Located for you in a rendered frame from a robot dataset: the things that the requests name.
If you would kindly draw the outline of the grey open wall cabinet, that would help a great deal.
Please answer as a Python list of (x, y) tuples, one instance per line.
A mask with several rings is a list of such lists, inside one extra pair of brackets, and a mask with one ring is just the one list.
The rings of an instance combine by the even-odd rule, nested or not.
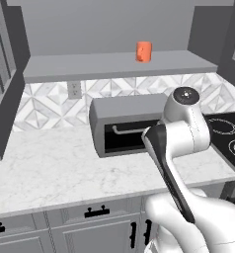
[[(201, 42), (217, 18), (229, 20), (234, 0), (7, 0), (23, 12), (30, 59), (28, 83), (214, 72), (217, 57), (201, 56)], [(152, 42), (149, 62), (136, 44)]]

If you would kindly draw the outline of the black hob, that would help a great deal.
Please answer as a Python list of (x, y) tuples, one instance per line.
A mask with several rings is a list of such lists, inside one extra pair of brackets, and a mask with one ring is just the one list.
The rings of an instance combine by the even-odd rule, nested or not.
[(206, 115), (214, 147), (235, 167), (235, 112)]

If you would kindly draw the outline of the grey cupboard door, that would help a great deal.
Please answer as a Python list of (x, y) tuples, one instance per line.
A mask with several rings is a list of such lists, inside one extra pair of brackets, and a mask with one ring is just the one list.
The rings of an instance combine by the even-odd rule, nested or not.
[[(139, 217), (136, 213), (53, 228), (56, 253), (135, 253)], [(134, 221), (136, 239), (131, 249), (130, 224)]]
[[(139, 253), (144, 253), (144, 249), (147, 245), (144, 245), (144, 232), (146, 230), (146, 223), (145, 220), (150, 219), (145, 211), (141, 213), (141, 222), (140, 222), (140, 244), (139, 244)], [(152, 227), (151, 227), (151, 234), (150, 234), (150, 239), (149, 242), (155, 237), (155, 230), (156, 230), (156, 225), (152, 222)]]
[(38, 236), (0, 238), (0, 253), (43, 253)]

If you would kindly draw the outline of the narrow grey drawer front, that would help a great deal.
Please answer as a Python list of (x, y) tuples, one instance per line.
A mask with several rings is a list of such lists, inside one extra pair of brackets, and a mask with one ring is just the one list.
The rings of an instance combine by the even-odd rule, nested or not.
[(0, 232), (0, 237), (22, 234), (37, 229), (31, 214), (0, 217), (0, 222), (5, 227), (5, 231)]

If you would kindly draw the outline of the white wall outlet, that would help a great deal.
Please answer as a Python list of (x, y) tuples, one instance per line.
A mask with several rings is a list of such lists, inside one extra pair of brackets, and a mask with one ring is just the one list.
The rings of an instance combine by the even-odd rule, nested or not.
[(67, 83), (67, 89), (68, 89), (68, 98), (70, 100), (82, 98), (82, 89), (80, 81), (69, 81)]

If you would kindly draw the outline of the orange cup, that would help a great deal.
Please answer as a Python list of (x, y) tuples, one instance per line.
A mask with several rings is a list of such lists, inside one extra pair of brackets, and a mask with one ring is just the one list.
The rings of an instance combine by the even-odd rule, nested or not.
[(152, 42), (138, 42), (136, 44), (136, 60), (149, 62), (152, 54)]

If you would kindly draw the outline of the wide grey drawer front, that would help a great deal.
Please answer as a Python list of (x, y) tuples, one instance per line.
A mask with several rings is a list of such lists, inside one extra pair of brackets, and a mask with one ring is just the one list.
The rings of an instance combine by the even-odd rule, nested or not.
[[(102, 205), (105, 205), (107, 209), (110, 209), (110, 214), (85, 218), (84, 212), (86, 212), (88, 208), (92, 208), (93, 211), (97, 211), (101, 208)], [(140, 206), (141, 198), (133, 197), (119, 200), (103, 201), (76, 207), (62, 208), (58, 210), (47, 211), (46, 214), (50, 227), (55, 228), (62, 225), (138, 213), (140, 212)]]

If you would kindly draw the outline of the grey toaster oven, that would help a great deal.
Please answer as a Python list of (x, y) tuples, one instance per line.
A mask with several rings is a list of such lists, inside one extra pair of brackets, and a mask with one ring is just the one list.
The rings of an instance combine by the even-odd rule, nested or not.
[(144, 152), (141, 133), (118, 135), (112, 126), (118, 130), (152, 127), (161, 119), (166, 101), (165, 94), (93, 99), (89, 123), (97, 154), (103, 158)]

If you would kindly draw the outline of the grey glass-paned cabinet door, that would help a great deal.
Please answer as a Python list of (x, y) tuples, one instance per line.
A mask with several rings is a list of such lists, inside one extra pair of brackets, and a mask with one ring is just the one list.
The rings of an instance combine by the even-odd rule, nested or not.
[(0, 161), (25, 89), (30, 56), (22, 8), (0, 0)]
[(235, 87), (235, 0), (217, 74)]

